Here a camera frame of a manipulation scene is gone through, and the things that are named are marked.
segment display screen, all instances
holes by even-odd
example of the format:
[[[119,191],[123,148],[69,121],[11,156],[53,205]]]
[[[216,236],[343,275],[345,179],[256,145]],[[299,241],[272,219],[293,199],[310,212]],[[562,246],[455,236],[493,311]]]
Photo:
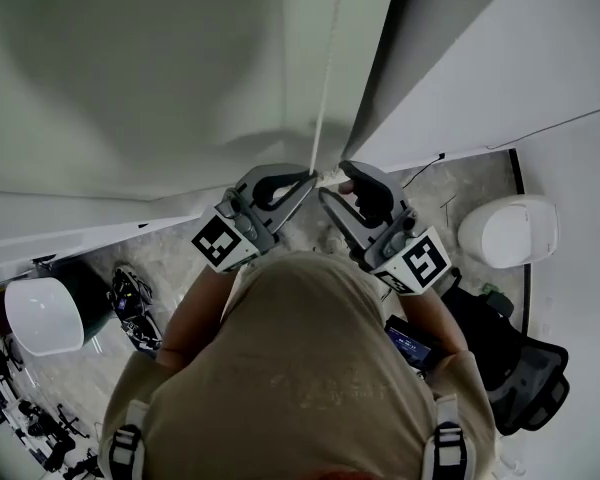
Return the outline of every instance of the display screen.
[[[431,352],[429,347],[393,328],[389,328],[387,334],[394,345],[398,347],[398,350],[408,356],[408,358],[415,359],[417,362],[423,362],[429,355],[429,352]]]

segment tile floor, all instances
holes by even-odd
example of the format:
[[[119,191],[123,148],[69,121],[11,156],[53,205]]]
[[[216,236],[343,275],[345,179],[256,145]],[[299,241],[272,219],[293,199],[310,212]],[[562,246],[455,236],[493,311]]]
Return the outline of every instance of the tile floor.
[[[404,185],[419,169],[395,173]],[[514,324],[519,324],[523,303],[522,268],[494,270],[481,265],[458,248],[456,231],[462,219],[475,207],[515,194],[515,182],[506,152],[492,153],[436,164],[420,174],[407,187],[406,194],[421,218],[433,224],[455,266],[464,276],[463,287],[479,293],[484,283],[498,286],[514,303]],[[204,261],[190,243],[195,222],[186,222],[85,256],[93,268],[109,281],[114,264],[134,265],[154,289],[153,315],[158,325],[166,325],[186,290],[204,267]],[[284,228],[283,239],[274,254],[292,250],[316,250],[346,254],[344,242],[312,194]],[[378,286],[384,292],[384,285]],[[396,312],[397,301],[385,301],[387,313]],[[133,351],[114,317],[95,342],[80,351],[36,358],[25,354],[26,375],[19,375],[22,389],[45,406],[63,403],[84,422],[91,436],[101,427],[107,401]],[[86,444],[95,446],[92,437]]]

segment shoe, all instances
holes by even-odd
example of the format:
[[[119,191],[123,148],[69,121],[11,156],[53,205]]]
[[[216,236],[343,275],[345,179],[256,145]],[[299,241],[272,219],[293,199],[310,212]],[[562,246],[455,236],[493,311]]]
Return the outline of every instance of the shoe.
[[[130,265],[117,266],[111,284],[109,300],[133,345],[138,350],[160,348],[162,334],[147,310],[153,302],[151,287]]]

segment white cable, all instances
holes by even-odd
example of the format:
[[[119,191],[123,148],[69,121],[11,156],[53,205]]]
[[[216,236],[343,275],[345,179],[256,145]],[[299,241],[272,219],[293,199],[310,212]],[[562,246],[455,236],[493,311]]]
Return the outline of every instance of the white cable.
[[[327,65],[324,69],[324,80],[322,81],[322,97],[320,99],[320,110],[316,120],[316,133],[313,136],[313,148],[311,150],[311,162],[309,163],[309,174],[313,174],[316,166],[316,157],[318,156],[318,145],[320,144],[320,134],[322,133],[322,121],[327,110],[327,93],[329,92],[329,78],[331,76],[331,63],[333,60],[333,39],[336,35],[336,26],[338,24],[338,14],[340,12],[340,1],[336,0],[333,5],[333,16],[331,18],[331,29],[329,30],[329,39],[327,42]]]

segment strap buckle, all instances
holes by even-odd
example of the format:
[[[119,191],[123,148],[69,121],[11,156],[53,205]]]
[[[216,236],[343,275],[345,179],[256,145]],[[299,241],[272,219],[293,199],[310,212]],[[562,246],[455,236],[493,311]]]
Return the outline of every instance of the strap buckle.
[[[467,470],[467,445],[462,429],[445,422],[434,434],[433,480],[462,480]]]
[[[113,434],[109,449],[109,464],[114,478],[131,478],[136,449],[140,442],[140,429],[135,425],[123,425]]]

